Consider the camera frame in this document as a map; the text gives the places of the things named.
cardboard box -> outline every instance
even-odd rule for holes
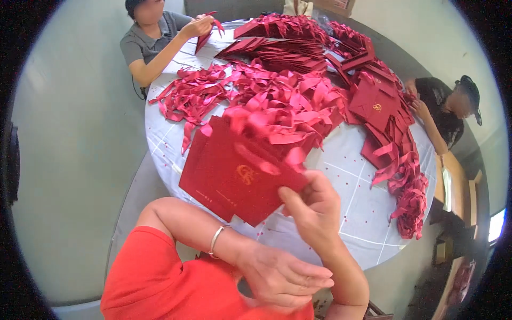
[[[356,0],[314,0],[314,7],[349,17]]]

black cap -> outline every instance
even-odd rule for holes
[[[130,18],[135,20],[135,15],[133,14],[133,11],[135,10],[135,7],[139,3],[144,2],[144,1],[146,1],[146,0],[126,0],[126,2],[124,3],[124,6],[126,7],[126,10],[128,11],[128,15],[130,16]]]
[[[480,108],[478,107],[480,104],[480,93],[478,92],[477,85],[466,75],[463,75],[460,80],[455,81],[455,85],[462,88],[467,94],[470,99],[473,114],[477,119],[477,123],[478,125],[482,125],[482,115],[480,114]]]

grid pattern tablecloth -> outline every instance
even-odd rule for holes
[[[245,22],[237,20],[223,24],[226,34],[221,38],[215,31],[198,55],[194,55],[196,39],[187,42],[162,75],[152,83],[148,100],[155,98],[171,81],[178,78],[176,72],[181,68],[208,68],[212,62],[225,64],[225,61],[213,57],[234,41],[233,29]],[[226,69],[226,73],[229,76],[230,68]],[[221,116],[227,106],[227,101],[221,102],[205,120],[211,115]],[[145,123],[152,158],[169,192],[210,212],[178,186],[188,155],[188,151],[184,156],[180,152],[184,121],[165,120],[158,104],[146,103]],[[419,124],[410,126],[410,130],[418,148],[421,171],[429,180],[426,190],[428,208],[425,211],[428,214],[436,186],[434,147]],[[314,149],[306,161],[308,168],[322,170],[338,191],[342,200],[339,235],[363,270],[391,258],[410,241],[400,237],[396,219],[391,222],[388,220],[396,208],[396,199],[389,195],[386,182],[370,189],[376,169],[360,155],[365,136],[362,127],[342,123],[324,141],[325,152]],[[256,228],[236,216],[230,225],[263,244],[284,249],[303,261],[321,265],[318,255],[298,235],[293,218],[280,214],[280,209]]]

bracelet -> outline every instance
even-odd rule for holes
[[[213,239],[211,240],[211,244],[210,244],[210,251],[208,252],[208,254],[210,255],[210,257],[214,258],[214,259],[218,259],[218,257],[216,257],[214,255],[214,246],[215,246],[215,242],[217,241],[217,238],[219,237],[219,234],[221,233],[222,230],[224,230],[225,228],[231,228],[233,229],[233,227],[231,226],[222,226],[219,228],[219,230],[217,230],[217,232],[215,232],[215,235],[213,237]]]

red shirt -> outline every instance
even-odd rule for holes
[[[210,257],[182,263],[170,237],[136,227],[112,264],[101,312],[106,320],[313,319],[311,303],[290,315],[249,307],[236,275],[233,267]]]

